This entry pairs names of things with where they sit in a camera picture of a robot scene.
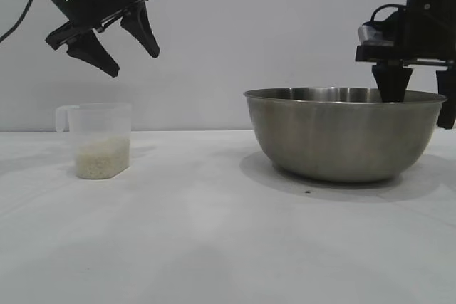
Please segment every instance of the table surface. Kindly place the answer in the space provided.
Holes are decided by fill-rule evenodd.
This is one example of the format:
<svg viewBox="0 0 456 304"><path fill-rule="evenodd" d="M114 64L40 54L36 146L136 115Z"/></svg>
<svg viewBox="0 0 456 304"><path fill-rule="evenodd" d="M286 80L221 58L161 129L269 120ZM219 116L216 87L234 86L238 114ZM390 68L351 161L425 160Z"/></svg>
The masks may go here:
<svg viewBox="0 0 456 304"><path fill-rule="evenodd" d="M56 133L0 135L0 303L456 303L456 133L401 177L274 169L252 132L139 132L77 179Z"/></svg>

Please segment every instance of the black robotic arm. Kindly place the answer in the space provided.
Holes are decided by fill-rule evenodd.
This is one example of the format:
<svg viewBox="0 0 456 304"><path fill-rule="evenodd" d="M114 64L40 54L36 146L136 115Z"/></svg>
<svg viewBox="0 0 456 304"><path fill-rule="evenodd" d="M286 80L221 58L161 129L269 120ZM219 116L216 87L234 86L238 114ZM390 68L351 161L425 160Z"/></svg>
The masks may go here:
<svg viewBox="0 0 456 304"><path fill-rule="evenodd" d="M69 56L116 77L119 66L100 44L93 30L104 32L109 25L121 20L120 25L153 58L157 58L160 48L150 28L145 1L147 0L52 0L69 22L50 33L46 42L54 50L67 44Z"/></svg>
<svg viewBox="0 0 456 304"><path fill-rule="evenodd" d="M384 21L375 15L384 8L396 11ZM374 11L358 30L357 61L374 62L372 72L385 102L404 100L413 69L409 65L446 67L437 72L439 93L447 96L438 125L452 128L456 121L456 0L407 0Z"/></svg>

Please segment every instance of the metal bowl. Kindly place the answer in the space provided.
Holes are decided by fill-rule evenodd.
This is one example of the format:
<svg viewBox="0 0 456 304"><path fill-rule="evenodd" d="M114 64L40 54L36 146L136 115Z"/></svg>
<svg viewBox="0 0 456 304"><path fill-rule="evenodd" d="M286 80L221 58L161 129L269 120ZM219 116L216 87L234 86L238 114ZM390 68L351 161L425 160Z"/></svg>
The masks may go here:
<svg viewBox="0 0 456 304"><path fill-rule="evenodd" d="M382 103L369 88L274 88L244 94L261 148L290 172L331 182L374 182L412 166L446 98L407 91Z"/></svg>

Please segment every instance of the cable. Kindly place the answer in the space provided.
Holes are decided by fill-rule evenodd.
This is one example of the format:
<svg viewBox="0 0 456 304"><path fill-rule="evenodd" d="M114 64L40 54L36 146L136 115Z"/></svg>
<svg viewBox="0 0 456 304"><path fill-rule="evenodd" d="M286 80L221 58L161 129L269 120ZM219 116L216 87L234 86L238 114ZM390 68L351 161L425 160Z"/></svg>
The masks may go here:
<svg viewBox="0 0 456 304"><path fill-rule="evenodd" d="M372 13L372 16L370 18L370 21L371 22L374 22L375 21L375 16L377 15L378 12L382 11L383 9L389 9L390 7L394 7L395 9L405 9L406 6L405 5L400 5L400 4L386 4L386 5L382 5L380 6L378 9L376 9L373 13Z"/></svg>
<svg viewBox="0 0 456 304"><path fill-rule="evenodd" d="M22 11L21 16L19 17L18 21L0 37L0 43L7 39L24 21L26 18L27 12L29 12L30 6L32 5L33 0L28 0L26 8Z"/></svg>

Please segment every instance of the plastic measuring cup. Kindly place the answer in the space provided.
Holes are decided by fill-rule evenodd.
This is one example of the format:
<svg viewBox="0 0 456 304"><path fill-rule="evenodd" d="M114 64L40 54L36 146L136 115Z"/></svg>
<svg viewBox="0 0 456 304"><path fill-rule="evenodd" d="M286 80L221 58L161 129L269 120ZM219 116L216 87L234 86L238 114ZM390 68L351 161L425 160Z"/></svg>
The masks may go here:
<svg viewBox="0 0 456 304"><path fill-rule="evenodd" d="M57 108L57 132L66 129L68 117L76 176L107 179L130 166L131 112L128 103L87 103Z"/></svg>

